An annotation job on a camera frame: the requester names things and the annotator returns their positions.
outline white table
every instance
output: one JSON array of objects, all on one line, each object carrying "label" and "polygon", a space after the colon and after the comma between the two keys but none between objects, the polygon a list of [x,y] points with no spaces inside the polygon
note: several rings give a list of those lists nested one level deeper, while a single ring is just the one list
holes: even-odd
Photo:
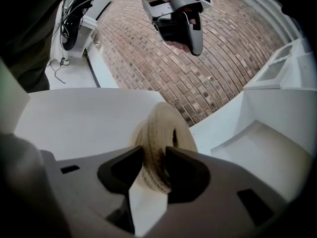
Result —
[{"label": "white table", "polygon": [[[153,106],[158,92],[113,88],[69,88],[32,93],[15,134],[56,160],[92,156],[129,146],[132,131]],[[137,236],[164,214],[167,196],[133,184],[130,204]]]}]

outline brick wall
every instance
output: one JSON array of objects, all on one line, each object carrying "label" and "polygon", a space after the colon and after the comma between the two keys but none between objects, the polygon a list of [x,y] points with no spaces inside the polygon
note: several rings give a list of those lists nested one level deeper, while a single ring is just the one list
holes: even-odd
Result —
[{"label": "brick wall", "polygon": [[159,91],[192,126],[232,100],[283,46],[273,28],[241,0],[213,0],[202,14],[199,57],[167,46],[141,0],[114,0],[94,41],[122,88]]}]

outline white surface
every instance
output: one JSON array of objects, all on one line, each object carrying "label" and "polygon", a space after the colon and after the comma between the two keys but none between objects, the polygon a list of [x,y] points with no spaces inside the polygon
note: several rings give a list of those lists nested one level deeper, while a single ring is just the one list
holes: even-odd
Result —
[{"label": "white surface", "polygon": [[244,91],[220,110],[213,113],[190,131],[199,153],[210,155],[210,150],[235,136],[255,120]]},{"label": "white surface", "polygon": [[[136,125],[157,102],[158,92],[76,88],[30,94],[15,130],[57,160],[105,153],[129,146]],[[165,195],[135,184],[129,191],[138,235],[146,233],[166,210]]]},{"label": "white surface", "polygon": [[129,190],[135,236],[144,236],[167,210],[167,195],[141,188],[136,183]]},{"label": "white surface", "polygon": [[68,51],[69,57],[80,58],[83,55],[84,49],[87,47],[88,42],[90,40],[90,36],[92,35],[96,27],[96,20],[85,15],[83,16],[82,26],[78,31],[75,46]]},{"label": "white surface", "polygon": [[30,97],[0,58],[0,132],[14,133]]},{"label": "white surface", "polygon": [[[45,74],[49,79],[50,89],[96,87],[94,78],[90,72],[87,59],[82,56],[79,58],[69,58],[69,65],[63,65],[56,73],[57,77],[65,82],[63,84],[54,76],[51,66],[47,66]],[[51,62],[54,70],[59,68],[59,63],[54,60]]]},{"label": "white surface", "polygon": [[[292,46],[290,56],[286,59],[282,69],[275,78],[268,80],[261,80],[261,77],[268,71],[270,64],[274,63],[275,58],[287,46]],[[296,66],[296,55],[298,49],[301,49],[301,41],[298,39],[284,47],[276,50],[262,69],[243,87],[243,89],[280,89],[282,88],[282,81],[289,70]]]},{"label": "white surface", "polygon": [[[286,47],[291,51],[284,53],[284,58],[278,58],[279,53]],[[262,80],[270,71],[270,65],[277,65],[277,61],[285,61],[276,77]],[[262,69],[253,77],[244,89],[307,89],[317,91],[317,65],[306,39],[294,42],[278,49],[270,57]]]},{"label": "white surface", "polygon": [[297,196],[312,164],[304,149],[261,122],[212,149],[211,155],[244,167],[287,201]]},{"label": "white surface", "polygon": [[111,0],[94,0],[93,7],[89,8],[86,15],[96,19],[110,1]]},{"label": "white surface", "polygon": [[100,87],[119,88],[115,79],[112,77],[108,66],[105,64],[102,56],[100,55],[102,51],[99,52],[95,45],[88,47],[87,50],[91,67],[94,70]]},{"label": "white surface", "polygon": [[305,90],[245,90],[255,118],[272,127],[311,155],[316,152],[317,92]]}]

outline dark sleeve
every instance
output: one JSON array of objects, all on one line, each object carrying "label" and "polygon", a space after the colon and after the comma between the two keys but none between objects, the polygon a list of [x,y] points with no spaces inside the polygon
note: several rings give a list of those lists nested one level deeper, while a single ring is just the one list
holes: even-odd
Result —
[{"label": "dark sleeve", "polygon": [[27,92],[48,90],[45,68],[62,0],[2,0],[0,56]]}]

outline person's hand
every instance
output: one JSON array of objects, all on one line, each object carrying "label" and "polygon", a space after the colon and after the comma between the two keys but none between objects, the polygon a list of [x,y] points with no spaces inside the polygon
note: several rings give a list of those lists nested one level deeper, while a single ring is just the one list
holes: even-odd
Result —
[{"label": "person's hand", "polygon": [[[190,24],[196,24],[196,20],[194,20],[194,19],[190,19],[189,20],[189,23]],[[189,53],[190,52],[190,49],[189,49],[189,47],[187,46],[187,45],[185,45],[185,44],[182,44],[182,43],[179,43],[179,42],[165,42],[167,45],[169,45],[169,46],[174,46],[174,47],[176,47],[176,48],[178,48],[178,49],[180,49],[180,50],[183,50],[184,52],[186,52],[186,53]]]},{"label": "person's hand", "polygon": [[[189,8],[185,7],[185,8],[182,8],[182,11],[191,11],[191,10]],[[196,20],[190,19],[189,23],[190,24],[196,24]],[[174,46],[174,47],[176,47],[179,50],[183,50],[184,52],[187,52],[187,53],[190,52],[189,47],[187,45],[185,45],[185,44],[182,44],[182,43],[179,43],[179,42],[165,42],[165,43],[168,46]]]}]

